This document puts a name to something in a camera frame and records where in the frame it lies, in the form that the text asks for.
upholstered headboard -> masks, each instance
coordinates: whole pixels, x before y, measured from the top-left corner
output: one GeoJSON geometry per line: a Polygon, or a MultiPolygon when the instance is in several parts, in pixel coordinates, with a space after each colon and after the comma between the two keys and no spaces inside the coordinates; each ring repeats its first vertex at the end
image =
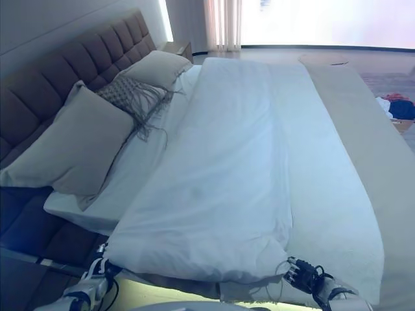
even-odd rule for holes
{"type": "Polygon", "coordinates": [[[99,89],[154,49],[143,15],[134,10],[2,80],[0,168],[13,162],[52,123],[76,81],[99,89]]]}

floor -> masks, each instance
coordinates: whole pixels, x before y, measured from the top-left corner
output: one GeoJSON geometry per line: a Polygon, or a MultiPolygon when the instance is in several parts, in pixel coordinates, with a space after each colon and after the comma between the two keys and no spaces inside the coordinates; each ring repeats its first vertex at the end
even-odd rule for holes
{"type": "MultiPolygon", "coordinates": [[[[243,49],[241,52],[211,52],[208,55],[194,56],[194,63],[200,65],[207,57],[237,58],[266,63],[298,63],[298,58],[305,54],[341,56],[348,61],[345,66],[354,68],[362,77],[373,81],[372,91],[382,89],[387,92],[406,92],[403,95],[415,101],[415,53],[339,49],[243,49]],[[385,81],[388,81],[386,76],[390,74],[405,76],[407,85],[396,89],[385,88],[385,81]]],[[[415,124],[402,137],[415,153],[415,124]]]]}

beige pillow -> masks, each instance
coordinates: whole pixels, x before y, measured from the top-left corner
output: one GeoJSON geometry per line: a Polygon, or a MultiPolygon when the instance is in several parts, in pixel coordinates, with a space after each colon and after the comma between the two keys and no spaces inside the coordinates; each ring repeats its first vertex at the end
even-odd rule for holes
{"type": "Polygon", "coordinates": [[[96,195],[132,128],[128,114],[81,87],[59,118],[0,172],[0,186],[96,195]]]}
{"type": "Polygon", "coordinates": [[[162,87],[172,91],[177,77],[192,66],[192,63],[187,58],[180,55],[152,51],[120,74],[151,86],[162,87]]]}

red clothing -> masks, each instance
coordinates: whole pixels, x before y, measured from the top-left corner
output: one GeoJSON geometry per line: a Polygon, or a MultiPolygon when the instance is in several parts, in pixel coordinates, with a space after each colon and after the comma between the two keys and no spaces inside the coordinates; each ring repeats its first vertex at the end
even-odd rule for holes
{"type": "Polygon", "coordinates": [[[408,100],[412,102],[412,105],[415,106],[415,103],[411,101],[408,97],[405,97],[399,93],[388,94],[387,96],[382,97],[383,99],[389,100],[390,102],[394,102],[395,100],[408,100]]]}

nightstand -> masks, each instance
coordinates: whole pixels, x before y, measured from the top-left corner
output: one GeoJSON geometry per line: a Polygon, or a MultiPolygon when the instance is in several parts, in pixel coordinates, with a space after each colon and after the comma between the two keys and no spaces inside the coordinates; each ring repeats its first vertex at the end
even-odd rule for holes
{"type": "Polygon", "coordinates": [[[162,51],[186,57],[188,60],[190,60],[191,63],[193,63],[192,46],[190,42],[186,42],[186,41],[167,42],[164,48],[162,48],[162,51]]]}

